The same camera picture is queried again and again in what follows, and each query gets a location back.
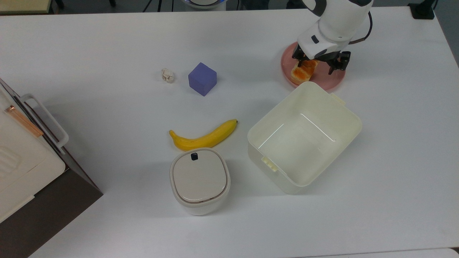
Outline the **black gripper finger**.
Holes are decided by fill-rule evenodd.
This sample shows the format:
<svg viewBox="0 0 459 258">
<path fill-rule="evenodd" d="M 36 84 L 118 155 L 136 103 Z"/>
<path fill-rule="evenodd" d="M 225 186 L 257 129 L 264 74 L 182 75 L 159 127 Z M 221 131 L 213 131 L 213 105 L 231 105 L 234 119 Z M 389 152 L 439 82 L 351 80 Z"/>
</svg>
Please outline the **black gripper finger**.
<svg viewBox="0 0 459 258">
<path fill-rule="evenodd" d="M 332 57 L 328 60 L 328 75 L 333 74 L 336 70 L 345 71 L 349 64 L 351 51 L 337 51 L 333 53 Z"/>
<path fill-rule="evenodd" d="M 299 44 L 297 44 L 296 48 L 294 49 L 292 58 L 298 61 L 297 67 L 301 67 L 303 62 L 309 61 L 309 58 L 305 55 Z"/>
</svg>

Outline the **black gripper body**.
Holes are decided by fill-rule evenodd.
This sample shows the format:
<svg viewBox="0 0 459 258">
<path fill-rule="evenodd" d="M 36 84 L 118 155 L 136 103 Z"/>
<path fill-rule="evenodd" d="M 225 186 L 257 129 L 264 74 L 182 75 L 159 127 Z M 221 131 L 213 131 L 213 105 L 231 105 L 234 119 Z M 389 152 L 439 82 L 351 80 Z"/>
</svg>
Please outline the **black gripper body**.
<svg viewBox="0 0 459 258">
<path fill-rule="evenodd" d="M 305 57 L 305 60 L 303 60 L 303 63 L 311 61 L 311 60 L 317 60 L 317 61 L 322 61 L 326 63 L 331 63 L 328 65 L 333 66 L 333 67 L 340 67 L 341 65 L 338 61 L 340 51 L 334 51 L 334 52 L 322 54 L 319 57 L 314 57 L 314 58 L 312 56 L 308 56 L 304 50 L 303 50 L 303 53 Z"/>
</svg>

